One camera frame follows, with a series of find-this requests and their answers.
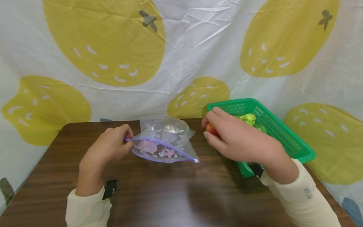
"white sleeve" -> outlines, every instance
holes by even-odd
[[[341,227],[337,215],[317,189],[309,172],[298,160],[293,159],[293,161],[299,168],[299,177],[295,182],[282,185],[263,172],[260,178],[262,184],[268,186],[280,200],[295,225]]]
[[[105,187],[99,193],[81,197],[75,189],[67,198],[67,227],[106,227],[110,217],[110,199],[102,200]]]

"purple zipper seal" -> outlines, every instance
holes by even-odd
[[[154,139],[154,138],[134,138],[134,139],[129,139],[127,137],[124,138],[125,141],[136,141],[136,140],[146,140],[146,141],[151,141],[151,142],[154,142],[154,143],[158,143],[160,145],[163,145],[164,147],[168,147],[168,148],[171,148],[173,149],[174,151],[176,151],[178,154],[181,154],[182,156],[186,157],[186,159],[184,160],[180,160],[180,161],[192,161],[192,162],[195,162],[195,163],[200,163],[200,161],[196,158],[193,158],[192,156],[184,153],[183,151],[179,150],[178,148],[174,147],[173,145],[171,144],[166,144],[164,143],[164,141],[162,140],[159,140],[159,139]],[[132,150],[132,152],[134,154],[136,154],[137,156],[139,156],[140,158],[145,158],[147,160],[150,160],[150,161],[156,161],[156,158],[153,159],[153,158],[148,158],[147,156],[141,156],[139,154],[137,154],[136,152],[134,152],[134,150]],[[165,161],[156,161],[156,162],[164,162],[164,163],[173,163],[175,161],[170,161],[170,162],[165,162]]]

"yellow green fruit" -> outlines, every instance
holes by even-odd
[[[18,93],[1,112],[25,142],[36,146],[50,145],[64,125],[91,118],[91,107],[77,89],[36,75],[20,79]]]
[[[338,8],[339,0],[268,0],[248,26],[242,69],[254,77],[298,73],[328,39]]]
[[[212,102],[229,100],[228,86],[213,77],[199,77],[169,103],[167,113],[176,118],[201,118]]]
[[[309,167],[327,183],[363,180],[363,123],[334,106],[306,103],[292,108],[284,123],[316,152]]]
[[[245,121],[249,125],[254,125],[254,123],[256,122],[256,117],[253,114],[242,115],[240,116],[240,119]]]
[[[254,124],[253,126],[254,126],[255,128],[257,128],[259,131],[261,131],[261,132],[263,132],[263,133],[265,133],[265,134],[268,134],[268,133],[267,133],[266,128],[265,128],[263,125]]]
[[[95,81],[135,86],[159,70],[165,31],[151,0],[44,0],[44,13],[60,50]]]

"hand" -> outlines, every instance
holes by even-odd
[[[272,155],[286,154],[276,139],[227,114],[219,107],[214,107],[204,116],[202,127],[209,122],[222,140],[208,132],[204,132],[204,136],[212,147],[229,159],[264,164]]]
[[[109,128],[92,144],[79,164],[76,195],[90,196],[101,190],[107,164],[119,161],[132,148],[131,141],[123,144],[125,135],[134,138],[129,125]]]
[[[209,145],[223,156],[238,162],[262,164],[268,175],[279,183],[294,182],[299,176],[298,167],[275,138],[259,131],[244,121],[214,107],[202,120],[205,128],[211,123],[221,139],[204,132]]]
[[[87,162],[92,163],[94,167],[99,166],[104,168],[111,162],[119,161],[132,148],[132,141],[123,144],[125,135],[130,139],[134,138],[134,134],[129,125],[106,129],[88,149],[81,164]]]

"sleeve cuff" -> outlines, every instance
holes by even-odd
[[[105,215],[109,215],[110,199],[102,200],[105,187],[91,196],[77,196],[75,192],[74,189],[67,197],[66,223],[68,226],[87,225],[101,221]]]
[[[280,184],[269,177],[264,171],[260,181],[263,185],[269,186],[272,193],[278,198],[290,203],[298,203],[309,200],[313,197],[316,190],[316,184],[305,169],[305,167],[297,160],[292,159],[299,169],[298,178],[290,184]]]

